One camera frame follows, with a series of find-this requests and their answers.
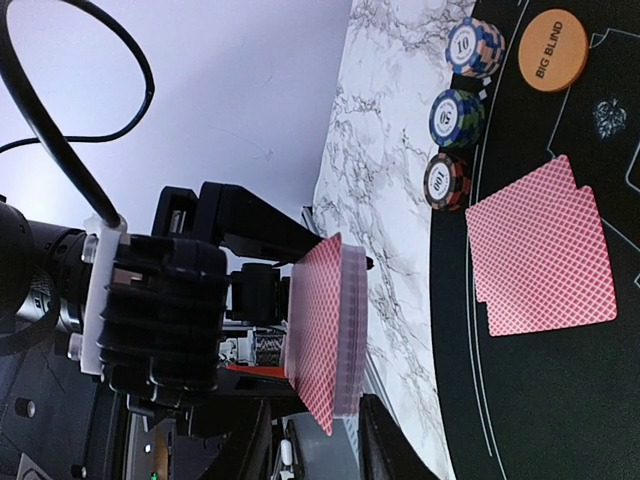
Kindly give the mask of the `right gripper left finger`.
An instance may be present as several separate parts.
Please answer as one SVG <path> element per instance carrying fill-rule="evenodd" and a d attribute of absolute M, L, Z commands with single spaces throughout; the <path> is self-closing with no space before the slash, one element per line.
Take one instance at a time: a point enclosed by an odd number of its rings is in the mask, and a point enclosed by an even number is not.
<path fill-rule="evenodd" d="M 253 402 L 214 461 L 206 479 L 270 479 L 272 475 L 272 418 L 267 400 Z"/>

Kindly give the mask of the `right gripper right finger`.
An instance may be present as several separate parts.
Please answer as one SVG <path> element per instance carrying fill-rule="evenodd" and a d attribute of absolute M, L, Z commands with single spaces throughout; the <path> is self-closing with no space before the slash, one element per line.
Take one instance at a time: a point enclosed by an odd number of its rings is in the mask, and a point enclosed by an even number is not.
<path fill-rule="evenodd" d="M 360 398 L 358 441 L 361 479 L 438 480 L 375 394 Z"/>

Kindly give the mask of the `red chip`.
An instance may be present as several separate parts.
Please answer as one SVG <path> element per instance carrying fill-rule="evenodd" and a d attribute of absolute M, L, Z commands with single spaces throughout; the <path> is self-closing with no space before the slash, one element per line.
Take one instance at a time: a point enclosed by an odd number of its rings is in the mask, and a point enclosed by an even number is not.
<path fill-rule="evenodd" d="M 427 203 L 434 210 L 460 209 L 470 188 L 471 174 L 463 158 L 440 152 L 430 159 L 423 177 L 423 190 Z"/>

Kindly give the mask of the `red card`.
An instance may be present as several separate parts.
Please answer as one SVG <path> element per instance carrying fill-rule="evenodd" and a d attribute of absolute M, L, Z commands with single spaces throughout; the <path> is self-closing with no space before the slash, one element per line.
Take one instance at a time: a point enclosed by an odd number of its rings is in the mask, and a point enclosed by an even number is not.
<path fill-rule="evenodd" d="M 607 243 L 591 188 L 539 210 L 525 250 L 509 264 L 487 305 L 493 337 L 616 319 Z"/>
<path fill-rule="evenodd" d="M 465 220 L 476 298 L 487 303 L 497 281 L 525 250 L 539 210 L 572 194 L 576 183 L 569 158 L 560 155 L 467 209 Z"/>

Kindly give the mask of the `red playing card deck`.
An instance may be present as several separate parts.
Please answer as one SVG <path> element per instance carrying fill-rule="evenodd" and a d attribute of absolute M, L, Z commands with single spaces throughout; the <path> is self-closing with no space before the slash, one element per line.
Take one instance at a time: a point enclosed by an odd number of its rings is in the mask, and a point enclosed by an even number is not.
<path fill-rule="evenodd" d="M 328 436 L 358 413 L 367 342 L 367 256 L 336 234 L 291 271 L 284 372 Z"/>

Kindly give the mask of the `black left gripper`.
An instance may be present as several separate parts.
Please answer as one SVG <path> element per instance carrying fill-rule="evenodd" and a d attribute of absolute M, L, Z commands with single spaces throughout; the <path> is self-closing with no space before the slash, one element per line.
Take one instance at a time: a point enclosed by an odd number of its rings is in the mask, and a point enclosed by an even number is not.
<path fill-rule="evenodd" d="M 217 183 L 164 189 L 148 235 L 3 205 L 2 477 L 206 479 L 260 400 L 273 451 L 309 413 L 284 372 L 289 294 L 324 239 Z"/>

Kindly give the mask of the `orange big blind button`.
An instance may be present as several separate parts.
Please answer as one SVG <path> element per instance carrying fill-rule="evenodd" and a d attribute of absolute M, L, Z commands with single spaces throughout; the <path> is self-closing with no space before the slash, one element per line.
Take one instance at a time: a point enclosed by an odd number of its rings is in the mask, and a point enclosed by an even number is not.
<path fill-rule="evenodd" d="M 587 63 L 587 33 L 571 12 L 549 9 L 526 27 L 518 49 L 519 70 L 537 91 L 560 92 L 569 88 Z"/>

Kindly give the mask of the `green chip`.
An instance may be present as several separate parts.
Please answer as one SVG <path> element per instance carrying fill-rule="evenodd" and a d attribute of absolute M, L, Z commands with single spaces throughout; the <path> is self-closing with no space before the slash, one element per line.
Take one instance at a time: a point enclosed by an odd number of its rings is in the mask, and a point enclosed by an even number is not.
<path fill-rule="evenodd" d="M 446 89 L 431 106 L 429 132 L 439 147 L 467 148 L 477 143 L 485 121 L 485 108 L 478 94 Z"/>

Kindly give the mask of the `grey chip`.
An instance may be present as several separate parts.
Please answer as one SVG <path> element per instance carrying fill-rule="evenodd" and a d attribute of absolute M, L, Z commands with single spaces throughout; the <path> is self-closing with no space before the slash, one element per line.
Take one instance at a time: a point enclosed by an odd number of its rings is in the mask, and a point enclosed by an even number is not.
<path fill-rule="evenodd" d="M 486 78 L 501 66 L 506 39 L 494 25 L 465 17 L 448 34 L 445 58 L 456 75 Z"/>

